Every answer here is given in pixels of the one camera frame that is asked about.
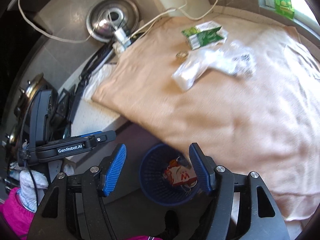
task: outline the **white power cord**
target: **white power cord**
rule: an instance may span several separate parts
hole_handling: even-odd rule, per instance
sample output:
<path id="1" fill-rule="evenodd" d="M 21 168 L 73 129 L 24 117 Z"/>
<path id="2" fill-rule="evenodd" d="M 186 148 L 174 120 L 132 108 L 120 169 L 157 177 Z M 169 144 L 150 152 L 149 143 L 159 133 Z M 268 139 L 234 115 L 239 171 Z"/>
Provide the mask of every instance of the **white power cord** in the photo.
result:
<path id="1" fill-rule="evenodd" d="M 183 15 L 185 15 L 188 19 L 190 20 L 193 20 L 193 21 L 197 21 L 197 20 L 201 20 L 203 17 L 205 17 L 206 15 L 208 15 L 212 10 L 213 8 L 216 6 L 216 4 L 218 3 L 218 0 L 215 1 L 215 3 L 212 5 L 211 9 L 209 11 L 207 11 L 204 15 L 198 17 L 198 18 L 194 18 L 194 17 L 191 17 L 190 15 L 188 15 L 184 10 L 182 10 L 182 8 L 184 8 L 187 4 L 188 4 L 188 1 L 187 0 L 184 0 L 185 4 L 178 7 L 178 8 L 169 8 L 167 9 L 165 12 L 163 13 L 160 13 L 158 16 L 154 17 L 152 20 L 150 20 L 149 22 L 147 22 L 145 25 L 143 25 L 141 28 L 139 28 L 138 30 L 136 30 L 134 33 L 132 33 L 130 35 L 130 37 L 128 39 L 130 39 L 131 37 L 133 37 L 134 35 L 138 34 L 139 32 L 141 32 L 145 27 L 147 27 L 149 24 L 151 24 L 151 26 L 148 28 L 148 30 L 142 35 L 140 36 L 139 38 L 142 38 L 145 34 L 147 34 L 150 29 L 153 27 L 153 25 L 156 23 L 156 20 L 159 19 L 160 17 L 162 17 L 163 15 L 165 14 L 168 14 L 168 13 L 171 13 L 171 12 L 174 12 L 174 11 L 180 11 Z M 84 43 L 86 42 L 93 34 L 95 28 L 97 27 L 97 25 L 94 27 L 93 31 L 90 33 L 90 35 L 88 36 L 88 38 L 86 38 L 85 40 L 81 40 L 81 41 L 74 41 L 74 40 L 68 40 L 68 39 L 63 39 L 63 38 L 59 38 L 59 37 L 56 37 L 56 36 L 53 36 L 49 33 L 46 33 L 45 31 L 41 30 L 40 28 L 38 28 L 36 25 L 34 25 L 29 19 L 27 19 L 27 17 L 25 16 L 22 8 L 21 8 L 21 5 L 20 5 L 20 0 L 18 0 L 18 8 L 19 8 L 19 11 L 23 17 L 23 19 L 30 25 L 32 26 L 36 31 L 40 32 L 41 34 L 43 34 L 44 36 L 48 37 L 48 38 L 51 38 L 51 39 L 54 39 L 54 40 L 57 40 L 57 41 L 62 41 L 62 42 L 69 42 L 69 43 Z"/>
<path id="2" fill-rule="evenodd" d="M 163 15 L 165 15 L 167 13 L 171 13 L 171 12 L 174 12 L 174 11 L 177 11 L 177 10 L 180 11 L 183 15 L 185 15 L 190 20 L 193 20 L 193 21 L 201 20 L 203 17 L 207 16 L 213 10 L 213 8 L 216 6 L 216 4 L 218 3 L 218 0 L 216 0 L 209 11 L 207 11 L 204 15 L 202 15 L 202 16 L 200 16 L 198 18 L 194 18 L 194 17 L 191 17 L 190 15 L 188 15 L 184 10 L 182 10 L 182 8 L 185 7 L 188 4 L 187 0 L 184 0 L 184 1 L 185 1 L 184 5 L 182 5 L 182 6 L 178 7 L 178 8 L 174 8 L 174 7 L 173 8 L 169 8 L 165 12 L 160 13 L 158 16 L 154 17 L 152 20 L 150 20 L 145 25 L 143 25 L 141 28 L 139 28 L 134 33 L 132 33 L 129 38 L 131 38 L 134 35 L 138 34 L 139 32 L 141 32 L 141 30 L 143 30 L 145 27 L 147 27 L 149 24 L 152 23 L 152 25 L 149 27 L 149 29 L 142 36 L 140 36 L 140 38 L 142 38 L 151 29 L 151 27 L 154 25 L 154 23 L 156 22 L 157 19 L 159 19 L 160 17 L 162 17 Z"/>

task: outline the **blue gripper pad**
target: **blue gripper pad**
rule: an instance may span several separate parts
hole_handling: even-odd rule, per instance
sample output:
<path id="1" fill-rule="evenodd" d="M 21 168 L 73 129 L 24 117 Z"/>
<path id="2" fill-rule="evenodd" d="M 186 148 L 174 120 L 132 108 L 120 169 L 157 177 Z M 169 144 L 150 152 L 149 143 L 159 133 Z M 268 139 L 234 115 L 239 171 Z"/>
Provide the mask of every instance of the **blue gripper pad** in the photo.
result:
<path id="1" fill-rule="evenodd" d="M 104 160 L 108 161 L 110 158 L 105 157 L 100 164 L 102 165 L 102 171 L 100 174 L 100 185 L 98 186 L 98 190 L 104 197 L 108 196 L 116 187 L 116 183 L 124 165 L 124 161 L 127 157 L 127 149 L 125 145 L 118 144 L 112 155 L 109 157 L 114 159 L 107 170 L 104 169 L 104 165 L 102 165 L 102 163 L 106 164 L 107 162 L 104 162 Z"/>
<path id="2" fill-rule="evenodd" d="M 197 143 L 190 145 L 189 158 L 197 175 L 200 188 L 209 195 L 214 190 L 212 185 L 215 184 L 214 166 L 216 164 L 212 159 L 211 163 L 209 163 L 208 158 L 210 157 L 204 155 Z"/>

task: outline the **blue plastic basket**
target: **blue plastic basket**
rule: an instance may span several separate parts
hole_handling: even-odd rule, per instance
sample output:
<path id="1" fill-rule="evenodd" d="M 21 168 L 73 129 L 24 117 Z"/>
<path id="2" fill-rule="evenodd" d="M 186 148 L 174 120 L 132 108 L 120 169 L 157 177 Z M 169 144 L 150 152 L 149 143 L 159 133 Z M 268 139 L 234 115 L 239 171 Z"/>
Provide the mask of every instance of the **blue plastic basket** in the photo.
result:
<path id="1" fill-rule="evenodd" d="M 169 161 L 183 156 L 166 144 L 152 147 L 142 160 L 140 184 L 143 193 L 152 201 L 163 206 L 177 206 L 188 202 L 199 191 L 199 183 L 189 192 L 181 187 L 173 187 L 163 178 Z"/>

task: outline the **peach cloth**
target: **peach cloth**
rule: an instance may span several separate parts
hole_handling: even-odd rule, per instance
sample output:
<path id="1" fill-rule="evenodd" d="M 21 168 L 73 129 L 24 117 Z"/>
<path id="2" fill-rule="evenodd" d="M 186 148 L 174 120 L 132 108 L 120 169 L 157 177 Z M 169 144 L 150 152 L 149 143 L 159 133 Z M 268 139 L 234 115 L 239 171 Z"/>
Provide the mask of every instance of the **peach cloth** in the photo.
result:
<path id="1" fill-rule="evenodd" d="M 296 30 L 219 15 L 214 20 L 253 48 L 256 74 L 239 80 L 207 70 L 187 92 L 171 75 L 188 50 L 181 30 L 197 24 L 162 19 L 120 57 L 92 100 L 188 156 L 204 154 L 235 173 L 257 171 L 286 220 L 310 217 L 320 202 L 320 74 Z"/>

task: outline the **window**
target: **window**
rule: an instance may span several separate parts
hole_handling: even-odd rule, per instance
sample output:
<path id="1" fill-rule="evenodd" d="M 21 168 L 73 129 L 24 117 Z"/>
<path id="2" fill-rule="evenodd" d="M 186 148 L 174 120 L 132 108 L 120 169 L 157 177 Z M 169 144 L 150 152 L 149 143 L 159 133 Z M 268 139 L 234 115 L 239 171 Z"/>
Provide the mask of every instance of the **window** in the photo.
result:
<path id="1" fill-rule="evenodd" d="M 299 21 L 320 35 L 320 26 L 305 0 L 291 0 L 294 8 L 294 21 Z M 267 7 L 275 8 L 274 0 L 265 0 Z"/>

